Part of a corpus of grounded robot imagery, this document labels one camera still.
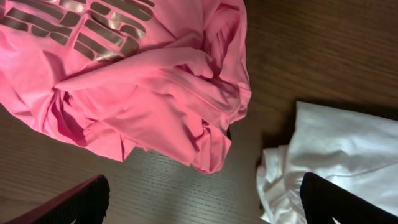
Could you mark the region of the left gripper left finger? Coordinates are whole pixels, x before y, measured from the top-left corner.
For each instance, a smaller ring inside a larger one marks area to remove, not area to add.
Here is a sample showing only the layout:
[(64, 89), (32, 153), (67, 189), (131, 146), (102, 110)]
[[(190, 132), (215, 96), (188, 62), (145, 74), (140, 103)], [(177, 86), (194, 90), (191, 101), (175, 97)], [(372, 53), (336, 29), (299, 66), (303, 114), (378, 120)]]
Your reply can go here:
[(109, 195), (107, 178), (95, 175), (6, 224), (102, 224)]

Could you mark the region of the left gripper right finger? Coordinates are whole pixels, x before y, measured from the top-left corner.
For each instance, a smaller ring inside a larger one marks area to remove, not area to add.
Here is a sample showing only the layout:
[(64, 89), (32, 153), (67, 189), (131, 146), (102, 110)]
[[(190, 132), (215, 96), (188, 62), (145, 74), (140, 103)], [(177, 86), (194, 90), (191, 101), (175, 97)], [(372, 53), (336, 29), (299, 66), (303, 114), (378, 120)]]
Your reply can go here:
[(397, 216), (307, 172), (300, 186), (308, 224), (397, 224)]

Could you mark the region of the white t-shirt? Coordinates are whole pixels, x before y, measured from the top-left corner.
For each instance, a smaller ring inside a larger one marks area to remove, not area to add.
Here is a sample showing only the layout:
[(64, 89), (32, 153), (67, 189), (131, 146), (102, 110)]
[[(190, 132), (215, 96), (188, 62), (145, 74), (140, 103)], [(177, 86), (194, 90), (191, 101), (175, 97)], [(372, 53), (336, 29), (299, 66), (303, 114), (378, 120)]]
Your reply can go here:
[(267, 223), (305, 223), (300, 186), (313, 172), (397, 215), (397, 121), (298, 102), (287, 145), (267, 148), (257, 192)]

